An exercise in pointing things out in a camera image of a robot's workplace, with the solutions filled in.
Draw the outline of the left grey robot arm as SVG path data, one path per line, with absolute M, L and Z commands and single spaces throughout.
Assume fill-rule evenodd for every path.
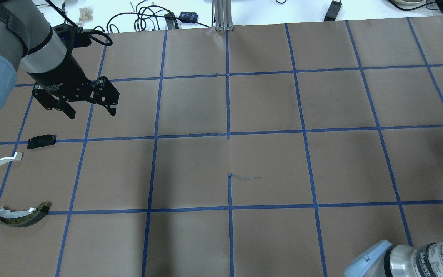
M 115 116 L 119 91 L 107 77 L 88 79 L 72 56 L 96 35 L 105 37 L 102 45 L 112 45 L 103 31 L 83 29 L 70 19 L 51 26 L 31 0 L 0 0 L 0 110 L 16 86 L 17 70 L 24 70 L 35 81 L 32 95 L 45 109 L 74 119 L 70 103 L 85 101 Z

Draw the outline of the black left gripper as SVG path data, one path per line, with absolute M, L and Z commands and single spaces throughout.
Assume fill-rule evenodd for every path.
M 76 111 L 70 103 L 86 101 L 116 116 L 119 91 L 107 77 L 88 79 L 72 56 L 73 49 L 90 46 L 96 35 L 106 38 L 103 45 L 112 45 L 109 35 L 100 30 L 52 27 L 46 41 L 27 56 L 27 73 L 35 81 L 32 94 L 42 107 L 73 120 Z

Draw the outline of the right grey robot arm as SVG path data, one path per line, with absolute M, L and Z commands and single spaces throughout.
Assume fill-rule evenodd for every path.
M 382 240 L 357 256 L 345 277 L 443 277 L 443 242 L 422 247 Z

